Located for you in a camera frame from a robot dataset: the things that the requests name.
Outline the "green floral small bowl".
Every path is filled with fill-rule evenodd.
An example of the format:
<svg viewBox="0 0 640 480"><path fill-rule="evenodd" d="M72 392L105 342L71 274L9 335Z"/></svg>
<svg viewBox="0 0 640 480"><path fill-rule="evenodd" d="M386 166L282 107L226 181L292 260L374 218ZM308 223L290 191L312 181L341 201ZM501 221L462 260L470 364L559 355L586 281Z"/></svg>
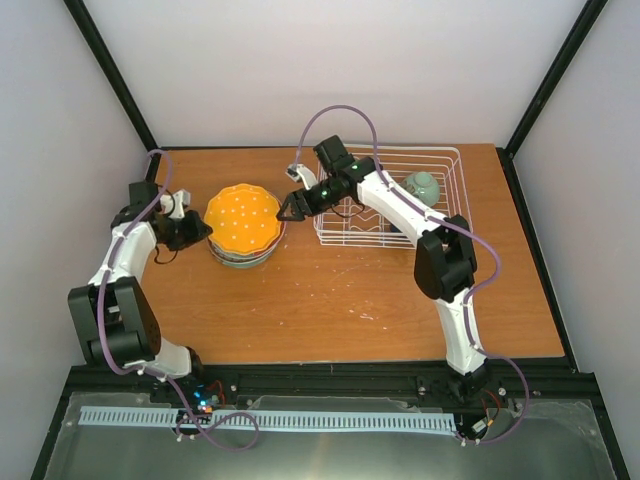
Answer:
<svg viewBox="0 0 640 480"><path fill-rule="evenodd" d="M434 207L440 200L440 185L428 172L410 174L402 181L402 187L427 207Z"/></svg>

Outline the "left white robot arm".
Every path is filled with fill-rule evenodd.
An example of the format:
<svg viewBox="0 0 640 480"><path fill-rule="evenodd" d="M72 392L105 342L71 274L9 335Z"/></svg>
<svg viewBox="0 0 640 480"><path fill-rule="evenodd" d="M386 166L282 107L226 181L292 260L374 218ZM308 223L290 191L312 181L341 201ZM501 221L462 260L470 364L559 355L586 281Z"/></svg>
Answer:
<svg viewBox="0 0 640 480"><path fill-rule="evenodd" d="M193 403L208 390L202 362L192 348L162 336L142 289L151 253L163 245L176 254L212 233L190 203L184 189L171 193L153 182L130 184L129 204L111 222L101 266L87 285L69 292L67 301L87 365L174 378L174 392Z"/></svg>

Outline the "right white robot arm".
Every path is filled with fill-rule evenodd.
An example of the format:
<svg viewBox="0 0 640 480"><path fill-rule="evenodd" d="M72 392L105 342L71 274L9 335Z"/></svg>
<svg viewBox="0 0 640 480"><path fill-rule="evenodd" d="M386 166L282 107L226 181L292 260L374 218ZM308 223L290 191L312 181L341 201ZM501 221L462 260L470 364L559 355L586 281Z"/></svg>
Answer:
<svg viewBox="0 0 640 480"><path fill-rule="evenodd" d="M466 219L447 217L409 194L383 169L377 148L371 156L358 158L334 135L313 151L326 177L317 179L300 163L297 150L286 174L302 187L286 196L276 218L301 222L349 198L396 227L415 248L417 287L435 302L446 343L451 395L459 401L470 398L483 387L488 374L473 307L477 259Z"/></svg>

